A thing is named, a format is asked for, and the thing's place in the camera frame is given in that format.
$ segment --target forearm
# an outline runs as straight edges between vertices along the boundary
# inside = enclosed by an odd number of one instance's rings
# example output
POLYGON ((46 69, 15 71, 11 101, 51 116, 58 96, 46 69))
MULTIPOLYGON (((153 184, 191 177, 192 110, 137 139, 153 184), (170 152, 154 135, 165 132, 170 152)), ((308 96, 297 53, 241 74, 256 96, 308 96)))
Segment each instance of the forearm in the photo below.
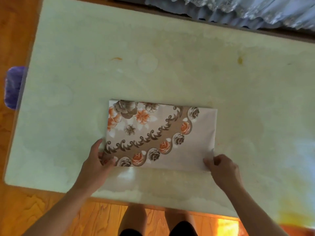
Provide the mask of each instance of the forearm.
POLYGON ((244 188, 237 187, 227 191, 226 195, 249 236, 287 236, 286 232, 268 216, 244 188))
POLYGON ((24 236, 62 235, 87 199, 81 190, 70 189, 45 215, 32 225, 24 236))

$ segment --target gray flower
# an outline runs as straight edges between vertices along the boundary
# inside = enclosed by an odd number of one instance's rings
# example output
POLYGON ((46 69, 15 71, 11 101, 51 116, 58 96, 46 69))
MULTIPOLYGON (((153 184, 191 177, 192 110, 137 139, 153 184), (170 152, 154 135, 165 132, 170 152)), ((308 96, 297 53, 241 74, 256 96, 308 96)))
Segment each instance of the gray flower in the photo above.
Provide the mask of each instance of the gray flower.
POLYGON ((131 166, 131 160, 128 156, 124 156, 119 159, 117 162, 117 166, 119 167, 130 167, 131 166))
POLYGON ((185 139, 184 135, 179 132, 173 136, 173 141, 175 145, 181 145, 184 142, 184 139, 185 139))
POLYGON ((128 126, 124 128, 124 131, 128 136, 130 136, 131 134, 134 135, 136 133, 136 128, 133 127, 132 124, 129 124, 128 126))
POLYGON ((188 117, 190 119, 196 119, 199 115, 199 108, 192 107, 188 110, 188 117))
POLYGON ((113 107, 117 113, 120 113, 122 117, 126 119, 132 118, 133 115, 137 114, 137 102, 119 100, 113 104, 113 107))
POLYGON ((156 160, 160 157, 160 152, 159 152, 159 150, 156 149, 156 148, 151 148, 151 149, 148 151, 147 155, 149 156, 149 159, 150 159, 151 161, 156 161, 156 160))
POLYGON ((144 103, 144 106, 148 112, 154 113, 160 105, 157 103, 144 103))

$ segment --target marble tabletop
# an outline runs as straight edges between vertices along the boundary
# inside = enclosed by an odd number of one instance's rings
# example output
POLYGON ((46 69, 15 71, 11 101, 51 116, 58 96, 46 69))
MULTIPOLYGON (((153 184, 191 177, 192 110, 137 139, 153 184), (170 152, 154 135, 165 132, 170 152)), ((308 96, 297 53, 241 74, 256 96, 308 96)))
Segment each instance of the marble tabletop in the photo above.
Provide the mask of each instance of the marble tabletop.
MULTIPOLYGON (((66 192, 108 100, 218 109, 215 152, 278 222, 315 226, 315 45, 44 0, 5 182, 66 192)), ((95 197, 237 217, 209 172, 115 168, 95 197)))

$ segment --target orange flower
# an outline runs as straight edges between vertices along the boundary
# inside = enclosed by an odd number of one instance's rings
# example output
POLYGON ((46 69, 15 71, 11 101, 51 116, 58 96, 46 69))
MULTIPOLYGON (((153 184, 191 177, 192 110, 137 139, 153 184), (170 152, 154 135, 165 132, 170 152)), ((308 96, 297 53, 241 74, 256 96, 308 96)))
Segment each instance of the orange flower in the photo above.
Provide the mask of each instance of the orange flower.
POLYGON ((190 131, 190 124, 187 122, 183 122, 182 126, 180 127, 182 134, 186 135, 190 131))
POLYGON ((145 125, 150 119, 148 111, 142 108, 139 108, 136 114, 136 120, 138 123, 145 125))
POLYGON ((121 121, 121 114, 116 113, 113 107, 108 110, 107 130, 111 131, 111 128, 116 127, 117 123, 121 121))
POLYGON ((143 155, 142 155, 142 153, 140 152, 140 153, 138 153, 138 154, 135 154, 135 155, 133 156, 133 158, 131 159, 131 161, 132 161, 132 164, 133 164, 134 166, 140 165, 140 164, 142 163, 142 161, 143 161, 143 155))
POLYGON ((162 142, 160 144, 160 153, 165 154, 169 151, 170 148, 171 148, 171 145, 168 141, 162 142))

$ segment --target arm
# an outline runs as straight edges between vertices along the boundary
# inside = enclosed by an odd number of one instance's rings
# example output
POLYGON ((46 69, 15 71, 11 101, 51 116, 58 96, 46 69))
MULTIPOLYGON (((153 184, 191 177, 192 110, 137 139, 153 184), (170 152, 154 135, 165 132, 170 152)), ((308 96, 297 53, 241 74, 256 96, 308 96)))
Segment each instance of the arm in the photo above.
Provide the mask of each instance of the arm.
POLYGON ((62 235, 67 230, 83 203, 104 184, 109 171, 114 166, 114 160, 108 161, 104 166, 101 165, 98 159, 98 147, 101 142, 102 139, 91 147, 89 157, 83 163, 73 187, 35 222, 23 234, 24 236, 56 236, 62 235))
POLYGON ((287 236, 245 190, 237 164, 225 155, 203 161, 215 183, 231 201, 249 235, 287 236))

